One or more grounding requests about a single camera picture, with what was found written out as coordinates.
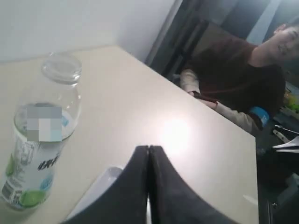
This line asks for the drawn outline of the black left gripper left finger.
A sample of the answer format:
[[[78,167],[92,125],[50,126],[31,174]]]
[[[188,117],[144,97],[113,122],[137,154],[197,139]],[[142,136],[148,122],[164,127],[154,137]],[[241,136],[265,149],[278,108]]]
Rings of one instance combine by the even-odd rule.
[[[149,147],[137,146],[104,194],[65,224],[145,224]]]

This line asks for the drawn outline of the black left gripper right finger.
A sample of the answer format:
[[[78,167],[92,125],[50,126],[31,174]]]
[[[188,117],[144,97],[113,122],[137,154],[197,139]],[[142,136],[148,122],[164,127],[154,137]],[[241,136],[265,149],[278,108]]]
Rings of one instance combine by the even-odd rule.
[[[160,146],[149,147],[149,200],[153,224],[234,224],[198,196]]]

